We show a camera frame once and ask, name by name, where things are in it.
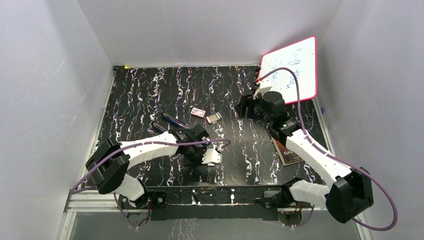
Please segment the staple box tray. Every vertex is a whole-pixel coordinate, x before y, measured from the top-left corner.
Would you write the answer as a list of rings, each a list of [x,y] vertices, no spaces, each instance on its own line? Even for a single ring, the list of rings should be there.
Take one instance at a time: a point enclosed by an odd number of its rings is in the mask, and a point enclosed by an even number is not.
[[[207,116],[205,119],[208,122],[208,124],[213,124],[213,123],[221,120],[222,115],[219,112],[216,112],[216,113],[213,113],[213,114]]]

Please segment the red white staple box sleeve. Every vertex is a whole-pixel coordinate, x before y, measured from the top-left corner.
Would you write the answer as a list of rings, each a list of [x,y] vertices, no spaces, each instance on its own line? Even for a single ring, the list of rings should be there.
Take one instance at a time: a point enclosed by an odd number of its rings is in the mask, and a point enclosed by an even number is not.
[[[204,118],[206,115],[206,111],[197,107],[193,107],[190,111],[190,114],[199,118]]]

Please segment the blue stapler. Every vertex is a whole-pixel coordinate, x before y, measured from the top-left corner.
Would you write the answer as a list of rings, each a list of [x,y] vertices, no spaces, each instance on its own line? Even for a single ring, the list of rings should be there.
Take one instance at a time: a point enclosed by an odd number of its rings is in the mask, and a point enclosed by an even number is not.
[[[158,122],[156,121],[152,121],[150,126],[157,132],[159,132],[160,134],[168,132],[169,129],[165,128],[164,126],[160,125]]]
[[[164,120],[166,120],[168,123],[172,124],[173,126],[179,127],[179,128],[185,128],[185,129],[190,129],[191,127],[182,122],[181,120],[171,116],[170,114],[166,113],[166,112],[162,112],[161,116]]]

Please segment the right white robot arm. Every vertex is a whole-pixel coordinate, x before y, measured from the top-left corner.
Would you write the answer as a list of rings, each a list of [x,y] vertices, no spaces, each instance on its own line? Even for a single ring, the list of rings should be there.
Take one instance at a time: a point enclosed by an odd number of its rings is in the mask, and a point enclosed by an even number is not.
[[[235,107],[240,118],[262,120],[272,138],[298,155],[319,174],[324,184],[295,177],[281,186],[281,192],[270,197],[272,204],[295,207],[307,202],[329,211],[340,223],[346,223],[374,204],[371,179],[364,168],[354,169],[339,163],[325,152],[301,123],[286,113],[285,101],[276,91],[254,98],[241,97]]]

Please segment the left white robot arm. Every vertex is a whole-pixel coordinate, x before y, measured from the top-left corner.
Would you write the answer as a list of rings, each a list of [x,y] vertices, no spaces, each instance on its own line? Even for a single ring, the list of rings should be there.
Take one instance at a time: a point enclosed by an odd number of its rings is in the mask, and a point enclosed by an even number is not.
[[[208,142],[209,134],[198,124],[193,128],[175,127],[159,135],[117,142],[108,139],[89,158],[86,168],[99,194],[126,197],[137,208],[149,203],[149,191],[142,180],[127,171],[141,163],[164,156],[182,155],[190,166],[214,165],[222,155]]]

